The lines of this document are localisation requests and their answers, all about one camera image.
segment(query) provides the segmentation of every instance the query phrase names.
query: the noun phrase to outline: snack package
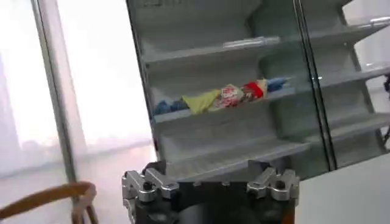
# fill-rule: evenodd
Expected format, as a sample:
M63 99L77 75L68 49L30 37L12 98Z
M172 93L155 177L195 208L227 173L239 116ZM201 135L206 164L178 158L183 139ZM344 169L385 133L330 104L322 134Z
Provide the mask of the snack package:
M244 93L241 103L252 102L254 100L264 98L267 95L267 80L257 80L245 84L241 91Z
M244 93L240 88L229 84L221 89L221 95L215 99L209 111L218 111L223 108L235 107L244 97Z

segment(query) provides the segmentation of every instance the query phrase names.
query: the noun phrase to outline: sheer curtain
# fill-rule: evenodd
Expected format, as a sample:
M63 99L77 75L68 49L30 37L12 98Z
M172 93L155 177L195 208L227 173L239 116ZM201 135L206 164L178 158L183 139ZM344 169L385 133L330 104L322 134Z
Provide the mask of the sheer curtain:
M97 186L101 223L128 223L121 175L156 160L125 0L57 0L84 141L77 176Z
M0 1L0 207L66 183L29 0ZM70 200L3 223L68 223Z

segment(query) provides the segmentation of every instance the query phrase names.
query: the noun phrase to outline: red and white package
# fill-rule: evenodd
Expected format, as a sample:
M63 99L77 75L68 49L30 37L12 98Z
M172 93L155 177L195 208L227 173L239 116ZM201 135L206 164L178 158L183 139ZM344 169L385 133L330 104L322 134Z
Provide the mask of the red and white package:
M223 108L237 106L241 99L244 97L244 93L240 88L229 84L221 89L221 95L215 99L209 111L217 111Z

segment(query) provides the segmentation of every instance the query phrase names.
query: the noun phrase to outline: glass panel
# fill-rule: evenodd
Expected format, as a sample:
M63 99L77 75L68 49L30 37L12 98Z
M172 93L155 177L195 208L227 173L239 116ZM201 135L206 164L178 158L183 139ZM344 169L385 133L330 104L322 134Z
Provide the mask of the glass panel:
M29 0L0 1L0 208L66 183L41 46ZM69 223L71 201L4 220Z
M291 0L129 0L153 130L180 180L248 179L248 159L328 170Z
M128 223L121 177L126 170L141 171L156 152L126 3L57 2L51 12L59 11L73 81L64 95L76 105L66 109L79 121L71 130L81 132L71 133L77 176L97 187L100 223Z
M302 1L339 167L386 153L389 1Z

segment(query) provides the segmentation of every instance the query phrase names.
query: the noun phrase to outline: blue package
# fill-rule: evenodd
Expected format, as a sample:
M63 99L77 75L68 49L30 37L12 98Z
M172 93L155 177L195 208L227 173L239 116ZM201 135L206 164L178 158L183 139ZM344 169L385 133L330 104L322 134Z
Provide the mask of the blue package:
M184 102L183 99L177 100L177 101L173 102L171 105L172 112L179 111L179 110L186 110L186 109L188 109L188 105L187 105L187 103Z
M154 109L155 115L166 114L169 112L171 112L171 107L165 102L165 100L158 103L158 105Z
M267 91L269 93L278 91L283 88L283 85L286 83L286 78L274 78L267 80Z

